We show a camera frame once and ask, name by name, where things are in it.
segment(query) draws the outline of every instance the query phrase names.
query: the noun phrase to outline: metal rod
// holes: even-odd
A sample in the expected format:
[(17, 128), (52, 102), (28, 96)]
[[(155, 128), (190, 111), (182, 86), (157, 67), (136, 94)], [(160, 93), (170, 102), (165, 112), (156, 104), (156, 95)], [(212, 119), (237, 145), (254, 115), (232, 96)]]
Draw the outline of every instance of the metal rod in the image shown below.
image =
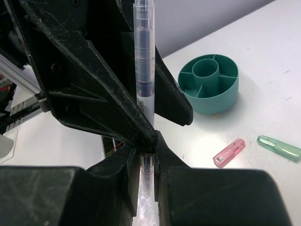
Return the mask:
[(1, 54), (0, 73), (11, 80), (13, 83), (15, 83), (17, 86), (23, 88), (25, 91), (32, 94), (40, 93), (40, 86), (35, 78), (33, 71), (28, 67), (25, 67), (25, 69), (22, 71)]

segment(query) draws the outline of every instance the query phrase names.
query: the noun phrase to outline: clear pen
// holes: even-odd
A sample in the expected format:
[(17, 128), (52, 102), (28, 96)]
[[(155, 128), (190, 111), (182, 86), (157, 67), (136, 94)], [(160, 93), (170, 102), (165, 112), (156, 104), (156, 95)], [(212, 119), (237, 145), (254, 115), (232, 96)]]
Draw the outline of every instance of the clear pen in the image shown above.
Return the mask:
[[(137, 104), (154, 126), (155, 114), (155, 16), (153, 0), (135, 0), (134, 37)], [(153, 156), (141, 154), (141, 173), (146, 192), (151, 189)]]

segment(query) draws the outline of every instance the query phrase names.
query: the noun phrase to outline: round pen organizer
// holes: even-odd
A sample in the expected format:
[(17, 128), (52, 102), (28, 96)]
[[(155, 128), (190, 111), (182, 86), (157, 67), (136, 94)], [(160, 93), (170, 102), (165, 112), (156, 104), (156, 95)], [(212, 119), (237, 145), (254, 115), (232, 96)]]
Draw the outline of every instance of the round pen organizer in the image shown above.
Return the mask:
[(178, 82), (194, 111), (217, 114), (237, 99), (238, 67), (226, 56), (200, 56), (182, 68)]

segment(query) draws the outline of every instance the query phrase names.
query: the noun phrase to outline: white wall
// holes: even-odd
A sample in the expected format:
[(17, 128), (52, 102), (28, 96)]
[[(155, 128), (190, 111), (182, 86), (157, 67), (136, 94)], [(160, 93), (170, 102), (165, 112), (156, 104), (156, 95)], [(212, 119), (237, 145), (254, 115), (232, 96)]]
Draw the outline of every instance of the white wall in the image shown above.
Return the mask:
[(158, 50), (165, 57), (272, 1), (154, 0)]

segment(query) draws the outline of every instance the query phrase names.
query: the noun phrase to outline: teal pen holder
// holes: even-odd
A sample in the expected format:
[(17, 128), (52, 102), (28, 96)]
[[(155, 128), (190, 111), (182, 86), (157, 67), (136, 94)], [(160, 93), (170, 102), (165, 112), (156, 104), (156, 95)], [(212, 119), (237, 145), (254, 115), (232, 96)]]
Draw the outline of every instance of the teal pen holder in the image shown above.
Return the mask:
[(200, 56), (182, 68), (178, 83), (195, 112), (221, 113), (237, 99), (238, 67), (226, 56)]

